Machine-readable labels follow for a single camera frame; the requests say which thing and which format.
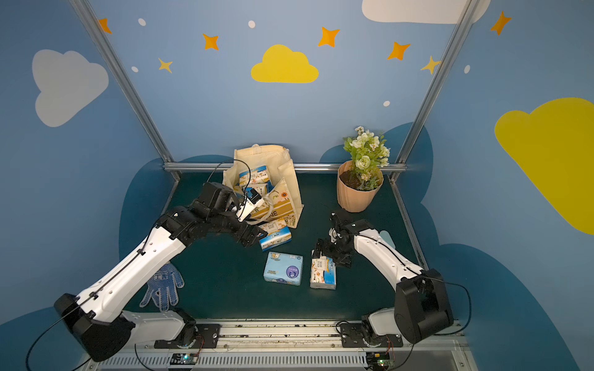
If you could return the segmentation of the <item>floral tissue pack bottom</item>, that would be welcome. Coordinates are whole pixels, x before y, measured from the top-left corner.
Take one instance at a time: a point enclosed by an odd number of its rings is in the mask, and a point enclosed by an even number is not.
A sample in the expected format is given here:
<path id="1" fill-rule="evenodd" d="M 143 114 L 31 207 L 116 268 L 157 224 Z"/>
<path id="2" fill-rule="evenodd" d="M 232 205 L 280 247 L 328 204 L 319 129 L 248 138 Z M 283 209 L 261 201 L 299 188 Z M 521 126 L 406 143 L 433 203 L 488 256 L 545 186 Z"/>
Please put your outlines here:
<path id="1" fill-rule="evenodd" d="M 335 290 L 337 274 L 334 260 L 325 256 L 313 258 L 309 282 L 313 289 Z"/>

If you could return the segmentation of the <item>cream floral canvas bag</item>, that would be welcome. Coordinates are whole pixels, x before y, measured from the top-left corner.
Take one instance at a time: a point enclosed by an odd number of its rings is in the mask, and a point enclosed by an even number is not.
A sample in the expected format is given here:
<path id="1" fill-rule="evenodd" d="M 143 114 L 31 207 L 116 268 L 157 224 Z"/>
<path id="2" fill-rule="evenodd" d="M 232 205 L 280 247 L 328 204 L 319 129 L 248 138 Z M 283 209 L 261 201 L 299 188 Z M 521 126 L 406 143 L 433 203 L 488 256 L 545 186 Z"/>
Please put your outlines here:
<path id="1" fill-rule="evenodd" d="M 252 223 L 284 219 L 288 227 L 297 228 L 303 204 L 289 150 L 281 145 L 253 145 L 235 150 L 234 159 L 234 165 L 224 171 L 223 184 L 232 188 L 239 196 L 244 196 L 244 191 L 238 185 L 239 175 L 261 165 L 268 167 L 271 184 L 274 186 L 263 197 L 264 204 L 252 212 Z"/>

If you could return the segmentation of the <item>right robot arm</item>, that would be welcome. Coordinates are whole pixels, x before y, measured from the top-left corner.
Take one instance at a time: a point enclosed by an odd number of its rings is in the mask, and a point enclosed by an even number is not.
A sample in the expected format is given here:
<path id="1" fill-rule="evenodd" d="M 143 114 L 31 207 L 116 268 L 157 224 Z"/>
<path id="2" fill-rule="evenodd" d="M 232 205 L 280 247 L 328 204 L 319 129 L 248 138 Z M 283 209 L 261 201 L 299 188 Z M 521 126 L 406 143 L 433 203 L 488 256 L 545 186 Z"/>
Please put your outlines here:
<path id="1" fill-rule="evenodd" d="M 394 306 L 361 320 L 356 332 L 366 346 L 381 346 L 395 337 L 411 344 L 438 334 L 454 323 L 446 282 L 435 269 L 425 270 L 394 247 L 368 221 L 352 221 L 338 210 L 330 215 L 329 236 L 319 239 L 313 258 L 330 258 L 337 267 L 350 268 L 352 256 L 365 257 L 394 289 Z"/>

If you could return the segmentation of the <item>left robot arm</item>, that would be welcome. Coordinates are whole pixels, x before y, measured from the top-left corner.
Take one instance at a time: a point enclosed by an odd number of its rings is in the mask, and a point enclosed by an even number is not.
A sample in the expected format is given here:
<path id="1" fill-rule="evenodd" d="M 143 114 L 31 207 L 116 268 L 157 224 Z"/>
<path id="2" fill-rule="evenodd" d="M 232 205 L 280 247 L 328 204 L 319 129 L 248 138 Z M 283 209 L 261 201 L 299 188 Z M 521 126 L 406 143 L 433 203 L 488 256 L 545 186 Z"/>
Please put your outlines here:
<path id="1" fill-rule="evenodd" d="M 95 362 L 137 343 L 189 348 L 199 330 L 176 306 L 176 294 L 167 287 L 176 278 L 167 264 L 210 233 L 229 233 L 244 247 L 255 244 L 267 233 L 248 218 L 264 202 L 253 190 L 239 200 L 232 188 L 205 183 L 188 207 L 174 207 L 157 219 L 144 241 L 103 278 L 78 295 L 62 295 L 54 308 Z"/>

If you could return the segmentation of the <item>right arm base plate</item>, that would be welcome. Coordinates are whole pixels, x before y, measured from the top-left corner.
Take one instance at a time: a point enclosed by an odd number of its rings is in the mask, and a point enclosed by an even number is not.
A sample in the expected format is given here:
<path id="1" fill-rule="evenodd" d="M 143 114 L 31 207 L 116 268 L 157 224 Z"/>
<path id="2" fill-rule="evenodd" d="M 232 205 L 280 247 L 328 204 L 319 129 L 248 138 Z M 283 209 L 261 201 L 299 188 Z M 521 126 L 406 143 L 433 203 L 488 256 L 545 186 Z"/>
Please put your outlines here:
<path id="1" fill-rule="evenodd" d="M 335 329 L 343 348 L 402 348 L 399 334 L 378 335 L 367 321 L 338 321 Z"/>

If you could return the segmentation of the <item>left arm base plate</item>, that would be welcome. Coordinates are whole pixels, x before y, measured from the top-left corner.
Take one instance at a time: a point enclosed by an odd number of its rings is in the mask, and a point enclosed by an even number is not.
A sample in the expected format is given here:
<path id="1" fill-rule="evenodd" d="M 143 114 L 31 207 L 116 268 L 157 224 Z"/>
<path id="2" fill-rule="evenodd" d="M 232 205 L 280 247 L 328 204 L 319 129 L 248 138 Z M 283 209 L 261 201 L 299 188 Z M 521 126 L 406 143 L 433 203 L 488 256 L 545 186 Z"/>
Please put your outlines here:
<path id="1" fill-rule="evenodd" d="M 220 324 L 186 324 L 173 340 L 157 340 L 156 349 L 215 349 L 221 331 Z"/>

